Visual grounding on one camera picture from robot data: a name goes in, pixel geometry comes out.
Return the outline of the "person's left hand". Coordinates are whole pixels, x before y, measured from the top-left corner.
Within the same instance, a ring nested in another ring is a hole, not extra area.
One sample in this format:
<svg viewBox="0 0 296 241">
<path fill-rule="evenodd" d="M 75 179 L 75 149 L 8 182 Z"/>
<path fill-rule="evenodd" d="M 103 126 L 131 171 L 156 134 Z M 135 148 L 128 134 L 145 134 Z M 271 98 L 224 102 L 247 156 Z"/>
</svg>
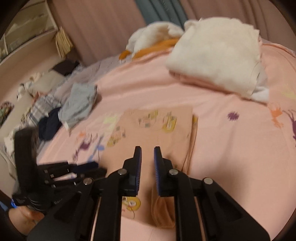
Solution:
<svg viewBox="0 0 296 241">
<path fill-rule="evenodd" d="M 23 235 L 29 232 L 45 217 L 43 213 L 32 210 L 26 206 L 12 208 L 8 212 L 10 221 Z"/>
</svg>

